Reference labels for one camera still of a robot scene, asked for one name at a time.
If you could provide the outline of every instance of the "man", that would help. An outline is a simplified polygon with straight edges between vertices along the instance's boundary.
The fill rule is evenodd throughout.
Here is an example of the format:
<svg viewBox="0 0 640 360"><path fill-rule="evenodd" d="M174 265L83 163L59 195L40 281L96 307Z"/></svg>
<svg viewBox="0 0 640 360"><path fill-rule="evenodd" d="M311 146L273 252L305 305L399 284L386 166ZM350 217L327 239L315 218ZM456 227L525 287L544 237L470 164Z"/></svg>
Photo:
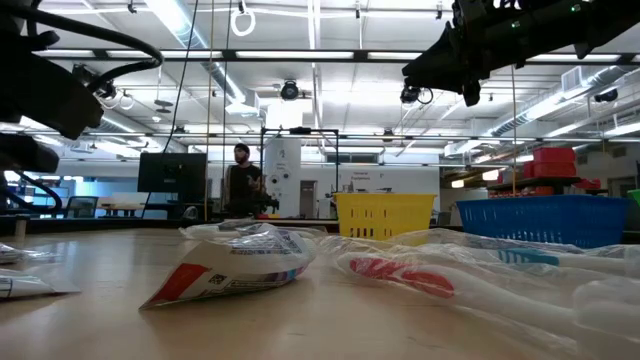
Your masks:
<svg viewBox="0 0 640 360"><path fill-rule="evenodd" d="M260 197L262 172L249 162L251 152L245 144L238 144L233 149L238 165L229 167L225 176L225 190L229 211L238 215L246 215L253 208L252 199Z"/></svg>

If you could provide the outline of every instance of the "dark shirt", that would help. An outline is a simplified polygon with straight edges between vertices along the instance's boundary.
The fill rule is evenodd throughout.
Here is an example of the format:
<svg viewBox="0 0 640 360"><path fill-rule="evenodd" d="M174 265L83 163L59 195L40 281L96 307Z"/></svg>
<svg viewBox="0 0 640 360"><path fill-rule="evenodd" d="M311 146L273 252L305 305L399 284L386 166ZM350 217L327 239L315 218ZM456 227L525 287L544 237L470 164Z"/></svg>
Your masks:
<svg viewBox="0 0 640 360"><path fill-rule="evenodd" d="M229 174L229 197L230 201L247 200L254 197L257 193L249 185L249 179L258 181L262 172L257 166L249 165L246 168L234 165L231 167Z"/></svg>

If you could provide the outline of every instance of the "red crate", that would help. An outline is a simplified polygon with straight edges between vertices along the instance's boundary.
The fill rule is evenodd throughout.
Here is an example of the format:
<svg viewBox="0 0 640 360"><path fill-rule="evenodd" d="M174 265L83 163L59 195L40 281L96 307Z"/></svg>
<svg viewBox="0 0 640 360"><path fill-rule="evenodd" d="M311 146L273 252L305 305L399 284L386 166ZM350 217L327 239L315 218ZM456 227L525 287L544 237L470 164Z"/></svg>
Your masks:
<svg viewBox="0 0 640 360"><path fill-rule="evenodd" d="M575 177L576 166L572 163L534 163L534 177Z"/></svg>
<svg viewBox="0 0 640 360"><path fill-rule="evenodd" d="M524 178L529 179L533 177L533 161L524 163Z"/></svg>
<svg viewBox="0 0 640 360"><path fill-rule="evenodd" d="M536 163L574 163L576 152L572 148L538 148L533 151Z"/></svg>

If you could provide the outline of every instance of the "ceiling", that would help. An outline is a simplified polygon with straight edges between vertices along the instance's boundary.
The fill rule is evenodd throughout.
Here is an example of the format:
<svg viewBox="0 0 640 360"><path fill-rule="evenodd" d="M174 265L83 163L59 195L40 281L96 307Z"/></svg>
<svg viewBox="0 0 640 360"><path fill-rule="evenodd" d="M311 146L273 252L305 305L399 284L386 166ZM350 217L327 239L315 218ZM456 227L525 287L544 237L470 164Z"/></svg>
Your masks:
<svg viewBox="0 0 640 360"><path fill-rule="evenodd" d="M360 48L362 28L362 48L375 50L407 50L421 52L429 48L440 37L446 18L436 20L433 10L439 1L435 0L362 0L363 11L371 16L355 17L356 1L322 0L319 31L316 34L317 49L353 50ZM180 43L167 26L151 11L144 1L134 1L138 13L126 10L128 1L122 0L44 0L41 9L63 13L69 18L117 30L159 49L181 49ZM194 1L186 2L190 11ZM309 49L309 22L307 0L262 0L246 1L249 9L255 9L255 29L247 36L237 36L228 31L231 9L236 9L237 1L231 4L216 1L212 12L212 1L198 3L199 12L196 26L201 34L210 38L213 27L212 47L215 49ZM107 13L77 14L95 10L111 11ZM241 16L237 22L239 29L249 26L249 17ZM56 30L61 37L56 48L118 48L117 45ZM640 27L623 34L611 43L598 48L598 52L640 52ZM116 61L56 60L57 64L71 69L74 63L83 63L90 69L104 73L123 65ZM303 125L314 127L312 113L313 69L310 63L278 62L229 62L222 66L231 79L243 88L254 90L261 98L266 110L268 104L279 102L277 86L284 80L296 80L309 99L300 99L304 112ZM549 91L560 83L561 75L574 66L527 66L515 72L511 69L495 71L483 85L482 99L474 107L467 108L461 103L461 97L449 93L434 91L434 100L430 105L406 108L399 101L402 89L403 64L380 63L321 63L317 64L322 83L322 126L339 129L343 132L359 134L381 134L384 128L392 128L396 134L443 134L443 135L482 135L496 119L513 112L513 99L517 106L526 104L540 94ZM231 133L257 132L261 126L258 116L241 117L226 114L222 96L211 98L210 77L200 63L186 65L184 86L178 99L177 85L183 72L183 63L170 62L158 70L137 72L119 77L115 85L133 96L135 103L129 110L115 106L107 111L107 116L116 112L118 119L131 121L127 124L139 124L155 132L168 132L171 129L171 114L157 114L154 100L161 99L177 105L176 125L186 126L187 131L204 132L209 121L211 129ZM628 85L621 96L635 99L637 87ZM591 109L586 100L575 101L571 106L538 119L535 126L529 126L527 136L542 136L551 128L560 127L583 118L589 111L604 111L613 104L593 104ZM184 145L200 144L203 139L179 139ZM446 142L418 143L420 146L444 146Z"/></svg>

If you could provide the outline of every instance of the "plastic basket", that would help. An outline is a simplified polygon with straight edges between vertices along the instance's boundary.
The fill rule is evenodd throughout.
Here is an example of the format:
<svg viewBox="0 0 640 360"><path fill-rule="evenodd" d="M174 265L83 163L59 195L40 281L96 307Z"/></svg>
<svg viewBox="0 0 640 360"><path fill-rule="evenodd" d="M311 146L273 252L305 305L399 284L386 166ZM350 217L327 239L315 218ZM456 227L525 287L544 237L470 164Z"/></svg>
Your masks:
<svg viewBox="0 0 640 360"><path fill-rule="evenodd" d="M458 201L464 231L594 248L620 243L628 199L587 195Z"/></svg>
<svg viewBox="0 0 640 360"><path fill-rule="evenodd" d="M631 195L638 203L638 206L640 206L640 190L631 190L629 191L629 195Z"/></svg>
<svg viewBox="0 0 640 360"><path fill-rule="evenodd" d="M340 235L372 240L427 230L433 194L334 194Z"/></svg>

